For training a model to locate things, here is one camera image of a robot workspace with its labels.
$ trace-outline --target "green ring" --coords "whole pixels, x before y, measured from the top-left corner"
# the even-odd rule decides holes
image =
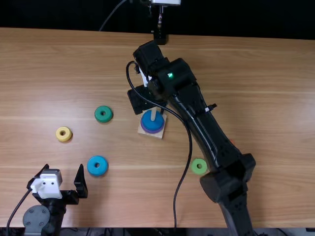
[[[107,106],[100,106],[95,110],[94,116],[98,122],[106,123],[113,118],[113,112]]]
[[[191,170],[197,175],[203,175],[208,170],[207,162],[201,158],[194,159],[191,165]]]

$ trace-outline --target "black background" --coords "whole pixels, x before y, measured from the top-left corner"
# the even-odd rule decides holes
[[[148,7],[125,2],[104,31],[149,33]],[[165,10],[169,34],[315,39],[314,0],[182,0]],[[119,0],[0,0],[0,27],[98,30]]]

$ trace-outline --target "yellow ring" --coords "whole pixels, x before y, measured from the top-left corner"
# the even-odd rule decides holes
[[[68,141],[72,136],[72,132],[68,127],[60,127],[59,129],[57,129],[56,131],[56,138],[60,141],[60,142],[66,142]]]

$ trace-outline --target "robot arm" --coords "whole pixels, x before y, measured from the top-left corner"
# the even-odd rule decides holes
[[[210,173],[200,183],[208,195],[222,209],[232,236],[254,236],[247,210],[247,181],[252,176],[255,160],[242,154],[225,136],[212,116],[216,104],[207,106],[190,67],[183,59],[169,62],[154,42],[140,46],[133,54],[147,87],[146,97],[159,103],[169,103],[188,124],[199,144]],[[133,91],[128,95],[135,113],[142,112],[141,99]]]
[[[74,180],[76,191],[60,191],[62,181],[60,170],[49,169],[47,164],[29,181],[27,189],[32,190],[41,205],[32,206],[25,212],[25,236],[58,236],[66,205],[77,205],[80,198],[88,197],[82,164]]]

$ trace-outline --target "white mount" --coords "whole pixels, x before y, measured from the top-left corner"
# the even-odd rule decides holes
[[[31,184],[32,193],[38,193],[42,199],[58,198],[61,199],[60,185],[63,182],[59,170],[44,170],[40,178],[36,178]]]

